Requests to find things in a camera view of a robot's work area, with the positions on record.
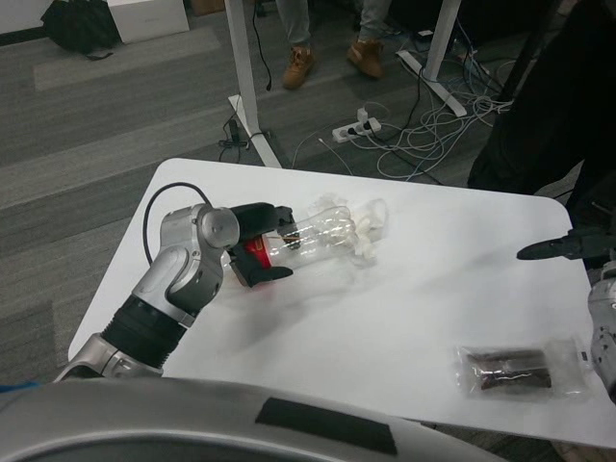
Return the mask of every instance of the gray pants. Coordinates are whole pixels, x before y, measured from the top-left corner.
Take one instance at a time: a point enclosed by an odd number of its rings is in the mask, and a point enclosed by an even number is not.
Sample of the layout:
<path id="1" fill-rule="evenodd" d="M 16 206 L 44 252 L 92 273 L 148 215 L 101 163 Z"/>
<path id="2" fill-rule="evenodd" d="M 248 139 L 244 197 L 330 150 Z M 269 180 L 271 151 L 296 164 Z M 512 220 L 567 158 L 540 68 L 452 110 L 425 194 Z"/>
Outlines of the gray pants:
<path id="1" fill-rule="evenodd" d="M 282 25 L 291 46 L 310 44 L 310 16 L 307 0 L 276 0 Z M 360 40 L 378 39 L 392 0 L 364 0 Z"/>

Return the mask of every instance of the white table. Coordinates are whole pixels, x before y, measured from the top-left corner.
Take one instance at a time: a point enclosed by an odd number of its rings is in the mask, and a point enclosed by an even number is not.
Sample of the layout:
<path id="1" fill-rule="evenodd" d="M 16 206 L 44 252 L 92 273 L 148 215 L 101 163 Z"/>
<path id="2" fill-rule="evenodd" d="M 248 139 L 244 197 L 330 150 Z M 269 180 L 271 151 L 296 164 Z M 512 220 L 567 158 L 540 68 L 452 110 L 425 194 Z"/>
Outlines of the white table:
<path id="1" fill-rule="evenodd" d="M 157 170 L 70 346 L 101 331 L 146 271 L 145 203 L 175 181 L 216 206 L 288 205 L 295 218 L 324 193 L 349 206 L 381 197 L 391 212 L 378 263 L 330 260 L 288 279 L 239 285 L 232 274 L 165 365 L 167 376 L 237 381 L 358 405 L 418 421 L 616 447 L 616 406 L 589 374 L 586 402 L 467 399 L 454 376 L 456 346 L 523 347 L 576 335 L 589 341 L 589 284 L 581 262 L 522 262 L 525 245 L 571 223 L 541 197 L 393 181 L 170 160 Z M 173 189 L 152 209 L 149 237 L 169 211 L 198 202 Z"/>

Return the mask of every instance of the robotic arm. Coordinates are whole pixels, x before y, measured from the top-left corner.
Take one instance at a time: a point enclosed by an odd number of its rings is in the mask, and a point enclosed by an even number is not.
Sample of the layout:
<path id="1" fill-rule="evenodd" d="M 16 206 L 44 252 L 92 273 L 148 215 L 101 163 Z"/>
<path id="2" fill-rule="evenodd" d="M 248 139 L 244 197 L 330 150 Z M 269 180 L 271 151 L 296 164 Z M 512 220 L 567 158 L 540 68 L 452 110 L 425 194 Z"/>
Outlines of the robotic arm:
<path id="1" fill-rule="evenodd" d="M 588 296 L 588 310 L 594 331 L 590 347 L 593 366 L 603 381 L 610 399 L 616 404 L 616 210 L 611 229 L 572 230 L 560 239 L 530 245 L 518 252 L 520 260 L 565 257 L 569 260 L 610 255 L 603 266 L 602 278 Z"/>
<path id="2" fill-rule="evenodd" d="M 266 203 L 215 209 L 206 202 L 168 214 L 150 269 L 56 381 L 161 376 L 168 356 L 220 289 L 222 252 L 229 252 L 233 270 L 248 287 L 289 276 L 293 271 L 287 268 L 264 268 L 246 244 L 293 222 L 290 208 Z"/>

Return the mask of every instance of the black tape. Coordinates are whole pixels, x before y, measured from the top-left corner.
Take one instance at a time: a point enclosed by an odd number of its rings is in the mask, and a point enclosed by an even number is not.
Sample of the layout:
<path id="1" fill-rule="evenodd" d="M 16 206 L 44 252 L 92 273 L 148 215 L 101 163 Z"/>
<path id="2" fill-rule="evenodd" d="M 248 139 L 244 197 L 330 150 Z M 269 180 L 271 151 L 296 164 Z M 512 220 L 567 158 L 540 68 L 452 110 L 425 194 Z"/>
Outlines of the black tape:
<path id="1" fill-rule="evenodd" d="M 177 321 L 131 295 L 101 337 L 137 361 L 159 369 L 185 332 Z"/>
<path id="2" fill-rule="evenodd" d="M 278 227 L 275 207 L 265 202 L 232 207 L 231 212 L 240 224 L 240 242 L 256 238 Z"/>
<path id="3" fill-rule="evenodd" d="M 308 404 L 269 398 L 255 422 L 288 428 L 383 454 L 398 455 L 390 427 L 385 423 Z"/>

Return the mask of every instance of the clear plastic bottle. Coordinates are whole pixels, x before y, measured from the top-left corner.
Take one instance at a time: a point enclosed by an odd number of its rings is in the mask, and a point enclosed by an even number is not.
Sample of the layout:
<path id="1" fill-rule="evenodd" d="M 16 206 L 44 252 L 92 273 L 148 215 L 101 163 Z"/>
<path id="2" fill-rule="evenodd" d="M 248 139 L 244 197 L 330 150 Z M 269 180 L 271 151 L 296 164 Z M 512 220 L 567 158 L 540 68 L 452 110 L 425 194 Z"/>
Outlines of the clear plastic bottle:
<path id="1" fill-rule="evenodd" d="M 299 267 L 354 252 L 359 238 L 347 207 L 331 207 L 303 221 L 284 226 L 244 244 L 263 268 Z M 229 257 L 222 257 L 225 270 Z"/>

